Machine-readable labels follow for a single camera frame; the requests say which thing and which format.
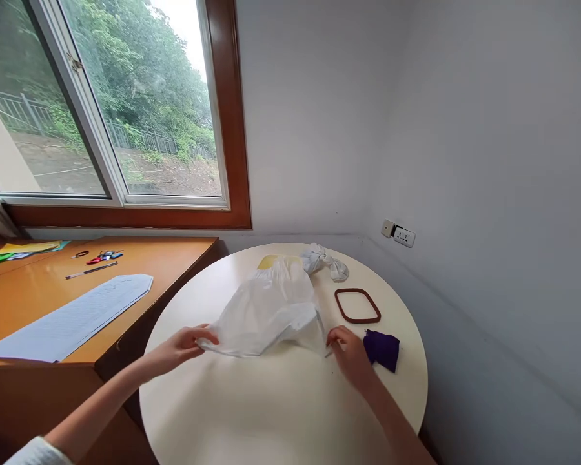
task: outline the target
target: window frame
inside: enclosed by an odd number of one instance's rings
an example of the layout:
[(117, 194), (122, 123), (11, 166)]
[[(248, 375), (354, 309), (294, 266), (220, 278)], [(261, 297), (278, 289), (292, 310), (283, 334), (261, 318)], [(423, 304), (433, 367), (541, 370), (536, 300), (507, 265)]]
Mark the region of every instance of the window frame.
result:
[(106, 195), (1, 193), (6, 211), (18, 226), (251, 229), (234, 0), (198, 0), (199, 15), (201, 19), (206, 17), (201, 28), (207, 74), (214, 78), (208, 79), (209, 83), (214, 82), (214, 88), (209, 85), (212, 113), (214, 108), (217, 110), (214, 126), (218, 126), (221, 135), (219, 169), (225, 194), (222, 199), (129, 194), (85, 71), (72, 70), (68, 54), (78, 59), (79, 55), (61, 7), (56, 0), (29, 0), (27, 7), (39, 30), (39, 39), (45, 42), (74, 119), (80, 125)]

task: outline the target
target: purple cloth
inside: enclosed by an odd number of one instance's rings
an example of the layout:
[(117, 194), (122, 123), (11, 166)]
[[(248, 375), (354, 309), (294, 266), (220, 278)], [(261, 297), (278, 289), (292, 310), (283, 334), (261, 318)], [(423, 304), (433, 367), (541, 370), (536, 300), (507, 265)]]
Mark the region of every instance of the purple cloth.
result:
[(366, 349), (371, 364), (379, 362), (389, 371), (395, 373), (399, 346), (400, 341), (395, 337), (366, 329), (363, 348)]

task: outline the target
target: metal fence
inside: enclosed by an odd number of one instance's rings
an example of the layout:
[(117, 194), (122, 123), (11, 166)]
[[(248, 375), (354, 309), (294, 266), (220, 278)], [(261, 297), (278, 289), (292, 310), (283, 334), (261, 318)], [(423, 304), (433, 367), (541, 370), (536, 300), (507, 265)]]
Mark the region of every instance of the metal fence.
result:
[(26, 132), (45, 136), (54, 129), (54, 122), (46, 105), (19, 96), (0, 92), (0, 119), (15, 132)]
[(131, 135), (120, 123), (105, 121), (110, 131), (110, 139), (115, 147), (124, 149), (155, 150), (160, 153), (177, 153), (179, 151), (176, 140), (155, 131), (130, 128)]
[[(25, 132), (40, 136), (56, 136), (56, 126), (47, 105), (27, 98), (23, 93), (19, 96), (0, 92), (0, 119), (7, 129), (14, 132)], [(110, 133), (110, 140), (115, 147), (122, 149), (153, 150), (160, 153), (175, 154), (178, 144), (173, 137), (156, 131), (130, 127), (127, 130), (115, 121), (105, 121)], [(215, 155), (198, 145), (190, 145), (192, 155), (211, 160)]]

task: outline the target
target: person's left hand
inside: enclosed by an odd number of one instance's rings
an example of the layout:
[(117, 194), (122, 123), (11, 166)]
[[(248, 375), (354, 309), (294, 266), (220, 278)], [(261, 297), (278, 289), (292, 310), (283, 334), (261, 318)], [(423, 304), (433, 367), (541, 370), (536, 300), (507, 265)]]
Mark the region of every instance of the person's left hand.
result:
[(162, 342), (151, 352), (143, 355), (134, 362), (134, 369), (143, 379), (143, 382), (163, 375), (177, 368), (180, 364), (204, 353), (196, 344), (196, 339), (204, 338), (213, 344), (219, 344), (218, 337), (206, 329), (208, 324), (197, 327), (184, 327), (166, 342)]

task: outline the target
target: sleeve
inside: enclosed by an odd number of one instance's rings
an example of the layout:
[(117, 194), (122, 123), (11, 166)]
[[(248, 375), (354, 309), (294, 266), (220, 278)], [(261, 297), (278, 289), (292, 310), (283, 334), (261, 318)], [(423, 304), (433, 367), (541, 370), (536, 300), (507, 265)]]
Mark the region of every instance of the sleeve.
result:
[(32, 439), (5, 465), (73, 465), (68, 457), (41, 436)]

